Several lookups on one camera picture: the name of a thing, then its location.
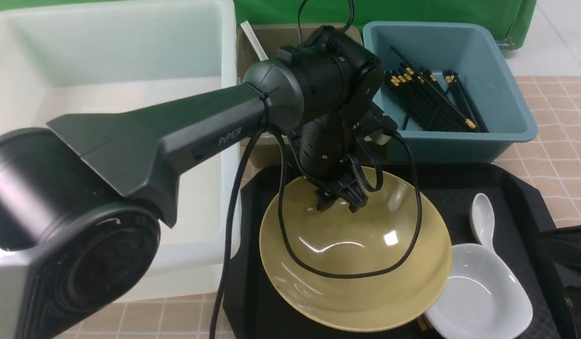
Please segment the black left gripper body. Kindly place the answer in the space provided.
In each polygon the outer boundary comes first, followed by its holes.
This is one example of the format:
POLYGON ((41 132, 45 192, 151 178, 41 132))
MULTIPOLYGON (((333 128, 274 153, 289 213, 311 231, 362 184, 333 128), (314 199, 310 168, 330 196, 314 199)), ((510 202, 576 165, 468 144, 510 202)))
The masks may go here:
POLYGON ((359 183, 365 193, 374 193, 382 188, 384 176, 366 138, 385 145, 397 131, 397 123, 372 103, 349 127, 344 126, 341 113, 330 113, 295 129, 290 149, 299 171, 316 189, 325 188, 344 198, 344 188, 359 183))

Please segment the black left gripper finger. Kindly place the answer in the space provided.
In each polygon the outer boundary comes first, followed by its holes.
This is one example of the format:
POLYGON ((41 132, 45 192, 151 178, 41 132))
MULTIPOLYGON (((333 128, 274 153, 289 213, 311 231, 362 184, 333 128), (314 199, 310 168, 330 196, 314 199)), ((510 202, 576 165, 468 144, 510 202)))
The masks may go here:
POLYGON ((368 196, 359 183, 350 183, 344 188, 344 200, 349 204, 349 210, 355 214, 368 202, 368 196))
POLYGON ((316 190, 316 197, 318 198, 316 208, 319 212, 324 212, 331 208, 339 198, 333 191, 325 188, 318 188, 316 190))

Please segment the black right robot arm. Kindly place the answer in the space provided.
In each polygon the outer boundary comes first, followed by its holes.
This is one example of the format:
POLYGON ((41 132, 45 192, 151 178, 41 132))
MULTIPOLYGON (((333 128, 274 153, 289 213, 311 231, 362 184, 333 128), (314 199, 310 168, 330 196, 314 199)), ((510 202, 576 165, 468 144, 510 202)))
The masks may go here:
POLYGON ((452 244, 474 243, 467 213, 477 193, 495 210, 493 245, 533 305, 522 339, 581 339, 581 226, 557 229, 540 191, 500 177, 424 180, 422 193, 443 217, 452 244))

